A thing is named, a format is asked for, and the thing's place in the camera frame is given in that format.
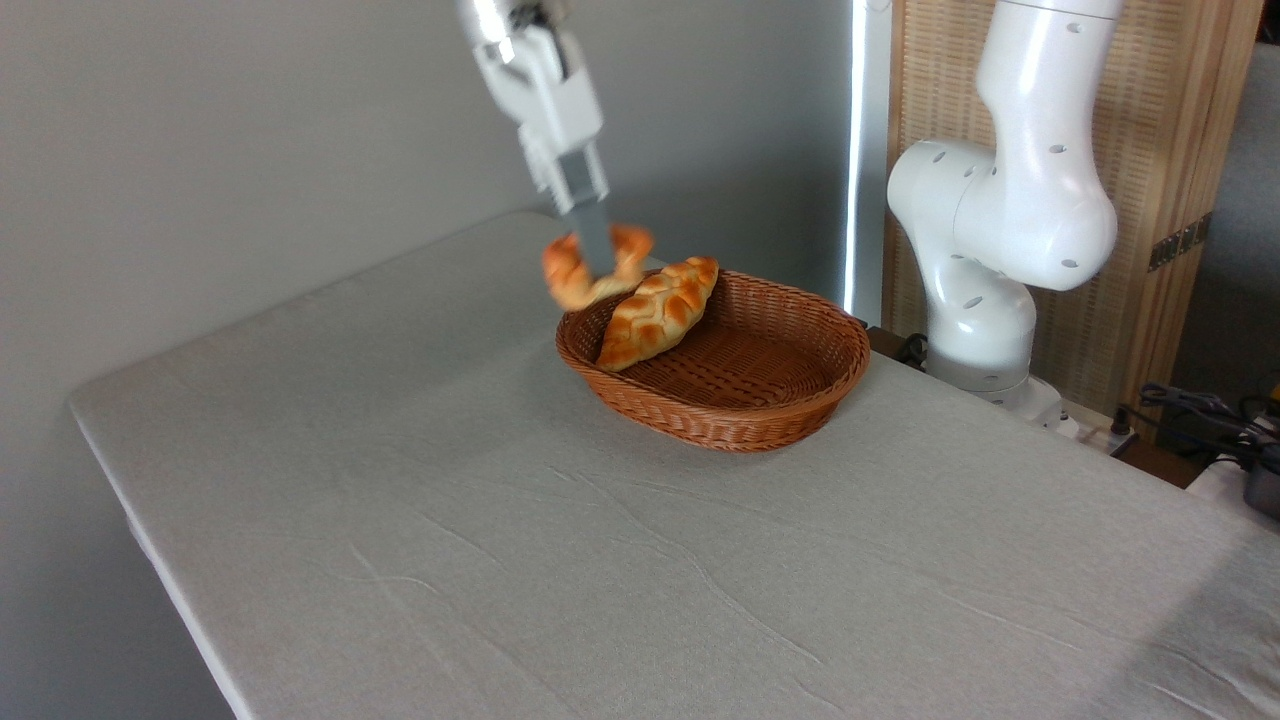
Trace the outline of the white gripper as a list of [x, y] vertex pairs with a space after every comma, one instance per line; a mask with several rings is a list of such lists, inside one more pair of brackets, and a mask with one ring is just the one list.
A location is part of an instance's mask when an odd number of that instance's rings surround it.
[[535, 187], [568, 219], [591, 277], [611, 274], [609, 190], [594, 143], [603, 115], [576, 38], [550, 22], [472, 22], [470, 41], [497, 106], [534, 137], [522, 150]]

